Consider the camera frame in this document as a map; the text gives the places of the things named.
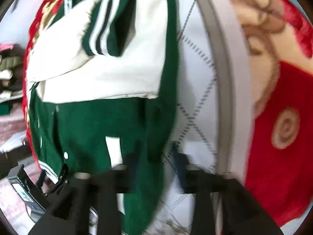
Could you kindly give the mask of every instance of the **white wall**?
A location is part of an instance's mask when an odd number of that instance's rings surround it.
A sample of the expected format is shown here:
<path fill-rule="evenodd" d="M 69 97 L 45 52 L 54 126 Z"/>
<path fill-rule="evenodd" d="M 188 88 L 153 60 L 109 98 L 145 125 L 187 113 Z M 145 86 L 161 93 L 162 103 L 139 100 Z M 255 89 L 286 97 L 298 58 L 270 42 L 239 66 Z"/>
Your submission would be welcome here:
<path fill-rule="evenodd" d="M 18 6 L 12 12 L 15 2 L 11 5 L 0 22 L 0 43 L 18 43 L 26 48 L 28 30 L 35 19 L 43 0 L 19 0 Z"/>

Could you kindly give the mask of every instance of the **beige spiral pattern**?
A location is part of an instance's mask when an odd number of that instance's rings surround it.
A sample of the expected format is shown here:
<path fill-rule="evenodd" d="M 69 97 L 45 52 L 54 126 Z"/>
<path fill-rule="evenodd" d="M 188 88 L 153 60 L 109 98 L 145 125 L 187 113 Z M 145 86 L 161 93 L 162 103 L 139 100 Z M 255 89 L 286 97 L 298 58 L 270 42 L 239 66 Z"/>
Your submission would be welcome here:
<path fill-rule="evenodd" d="M 300 117 L 297 110 L 284 109 L 278 116 L 272 132 L 272 145 L 285 149 L 297 138 L 300 127 Z"/>

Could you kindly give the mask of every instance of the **white cloth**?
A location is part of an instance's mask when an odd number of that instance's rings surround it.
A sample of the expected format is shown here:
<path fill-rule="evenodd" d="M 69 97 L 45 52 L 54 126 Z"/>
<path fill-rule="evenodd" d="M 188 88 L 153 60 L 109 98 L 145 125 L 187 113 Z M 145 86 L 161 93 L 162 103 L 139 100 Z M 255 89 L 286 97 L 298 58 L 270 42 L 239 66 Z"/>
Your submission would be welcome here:
<path fill-rule="evenodd" d="M 167 0 L 137 0 L 136 31 L 121 57 L 88 57 L 81 39 L 97 1 L 80 2 L 38 38 L 26 79 L 28 90 L 41 82 L 37 93 L 42 101 L 157 98 L 165 60 Z"/>

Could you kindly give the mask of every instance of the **black stripe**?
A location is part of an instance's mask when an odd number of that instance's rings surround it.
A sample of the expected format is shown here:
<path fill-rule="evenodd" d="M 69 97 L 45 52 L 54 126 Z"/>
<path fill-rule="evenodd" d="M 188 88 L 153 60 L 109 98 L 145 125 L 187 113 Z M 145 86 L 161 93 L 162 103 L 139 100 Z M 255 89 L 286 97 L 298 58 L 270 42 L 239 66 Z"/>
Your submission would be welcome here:
<path fill-rule="evenodd" d="M 105 15 L 104 23 L 103 23 L 102 29 L 98 35 L 98 38 L 97 38 L 96 50 L 97 50 L 99 55 L 103 55 L 102 50 L 101 50 L 101 46 L 100 46 L 100 40 L 101 40 L 101 36 L 102 36 L 104 30 L 106 29 L 106 26 L 107 26 L 108 21 L 109 21 L 109 16 L 110 16 L 111 9 L 112 9 L 112 3 L 113 3 L 113 0 L 110 0 L 108 2 L 108 7 L 106 9 L 106 15 Z"/>

